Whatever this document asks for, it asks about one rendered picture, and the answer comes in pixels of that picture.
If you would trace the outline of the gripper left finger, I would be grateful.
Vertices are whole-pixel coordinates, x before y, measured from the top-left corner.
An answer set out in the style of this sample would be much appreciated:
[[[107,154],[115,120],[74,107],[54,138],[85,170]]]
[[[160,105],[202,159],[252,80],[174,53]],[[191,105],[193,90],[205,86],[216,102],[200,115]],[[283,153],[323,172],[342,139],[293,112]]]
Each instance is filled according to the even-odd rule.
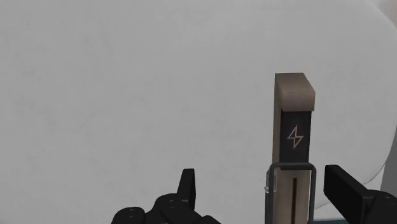
[[[176,193],[160,196],[150,211],[140,207],[119,210],[111,224],[221,224],[212,216],[195,212],[195,170],[184,169]]]

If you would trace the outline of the beige block with black lightning panel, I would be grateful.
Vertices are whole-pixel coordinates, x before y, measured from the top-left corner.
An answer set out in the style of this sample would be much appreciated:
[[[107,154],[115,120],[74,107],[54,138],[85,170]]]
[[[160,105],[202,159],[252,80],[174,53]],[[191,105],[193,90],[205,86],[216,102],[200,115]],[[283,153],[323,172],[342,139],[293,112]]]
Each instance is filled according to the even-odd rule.
[[[315,96],[303,73],[275,74],[264,224],[313,224],[316,168],[309,162],[309,151]]]

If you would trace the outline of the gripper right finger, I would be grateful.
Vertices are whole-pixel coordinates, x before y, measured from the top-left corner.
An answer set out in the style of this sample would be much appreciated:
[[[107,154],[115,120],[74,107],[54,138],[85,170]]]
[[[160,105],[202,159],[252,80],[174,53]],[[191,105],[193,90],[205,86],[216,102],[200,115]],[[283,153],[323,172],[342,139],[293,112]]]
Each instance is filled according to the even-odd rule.
[[[326,165],[323,192],[349,224],[397,224],[397,197],[370,190],[339,165]]]

